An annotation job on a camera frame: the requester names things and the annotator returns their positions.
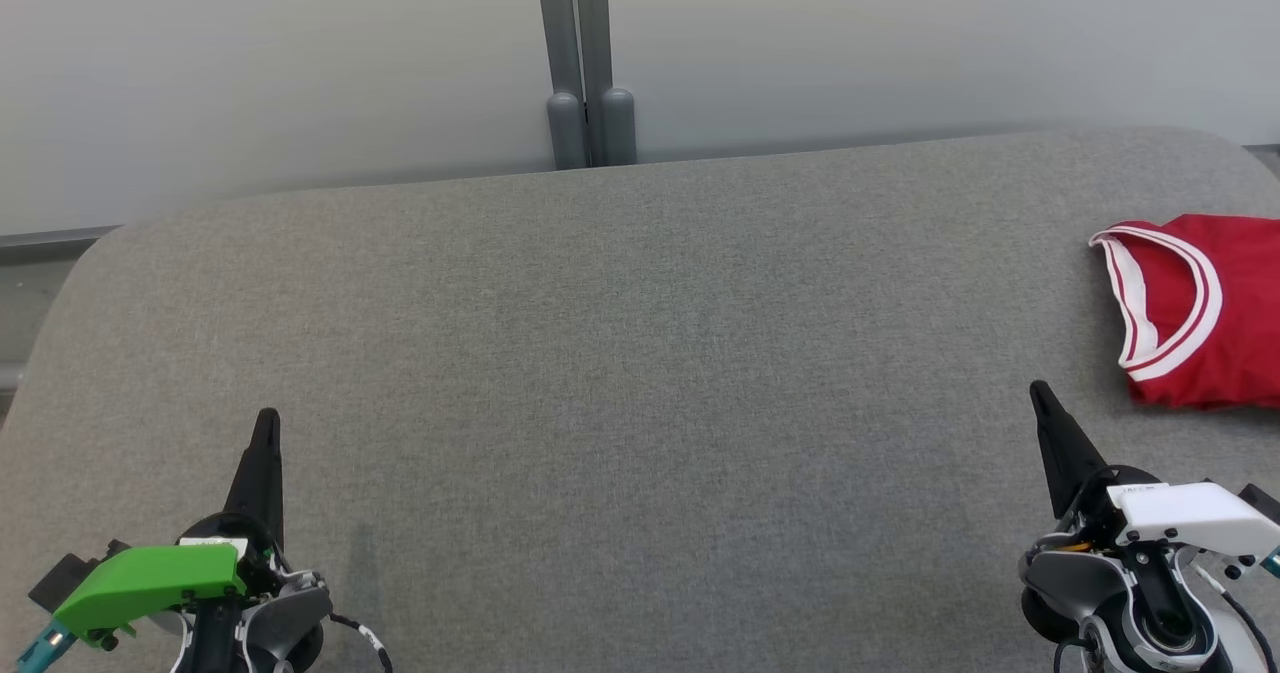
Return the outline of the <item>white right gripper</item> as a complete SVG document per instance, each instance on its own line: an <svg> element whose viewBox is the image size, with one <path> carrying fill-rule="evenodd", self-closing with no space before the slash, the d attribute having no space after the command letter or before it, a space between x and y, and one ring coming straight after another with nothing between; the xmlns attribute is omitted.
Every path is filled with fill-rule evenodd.
<svg viewBox="0 0 1280 673"><path fill-rule="evenodd" d="M1064 534L1094 548L1170 544L1251 560L1280 553L1280 526L1240 500L1240 491L1212 480L1167 484L1129 464L1107 467L1048 383L1030 383L1029 397L1052 514L1062 518Z"/></svg>

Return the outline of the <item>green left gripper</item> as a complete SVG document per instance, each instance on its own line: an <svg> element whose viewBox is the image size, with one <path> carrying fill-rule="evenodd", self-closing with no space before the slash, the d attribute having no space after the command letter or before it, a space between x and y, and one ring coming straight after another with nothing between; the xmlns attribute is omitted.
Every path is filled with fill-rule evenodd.
<svg viewBox="0 0 1280 673"><path fill-rule="evenodd" d="M52 609L52 621L97 647L136 621L204 600L275 594L283 568L282 418L257 413L223 511L175 544L123 549L100 562Z"/></svg>

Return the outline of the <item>red and white shirt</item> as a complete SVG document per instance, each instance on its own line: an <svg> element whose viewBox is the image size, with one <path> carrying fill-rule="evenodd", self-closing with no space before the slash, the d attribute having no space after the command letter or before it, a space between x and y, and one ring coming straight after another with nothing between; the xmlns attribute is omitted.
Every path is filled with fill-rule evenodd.
<svg viewBox="0 0 1280 673"><path fill-rule="evenodd" d="M1280 409L1280 219L1133 219L1088 244L1117 303L1133 400Z"/></svg>

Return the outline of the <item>grey wall skirting rail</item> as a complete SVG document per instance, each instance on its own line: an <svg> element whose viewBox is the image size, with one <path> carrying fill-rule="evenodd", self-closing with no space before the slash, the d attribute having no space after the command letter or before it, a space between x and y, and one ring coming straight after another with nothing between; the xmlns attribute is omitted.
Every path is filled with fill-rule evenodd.
<svg viewBox="0 0 1280 673"><path fill-rule="evenodd" d="M115 228L67 228L67 230L36 232L36 234L0 235L0 267L79 258L96 244L96 241L109 235Z"/></svg>

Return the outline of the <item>grey metal partition post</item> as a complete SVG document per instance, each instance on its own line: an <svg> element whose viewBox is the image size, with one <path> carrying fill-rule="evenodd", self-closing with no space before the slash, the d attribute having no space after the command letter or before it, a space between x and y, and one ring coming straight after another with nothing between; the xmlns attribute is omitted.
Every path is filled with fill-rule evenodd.
<svg viewBox="0 0 1280 673"><path fill-rule="evenodd" d="M635 99L613 81L609 0L540 0L557 170L637 162Z"/></svg>

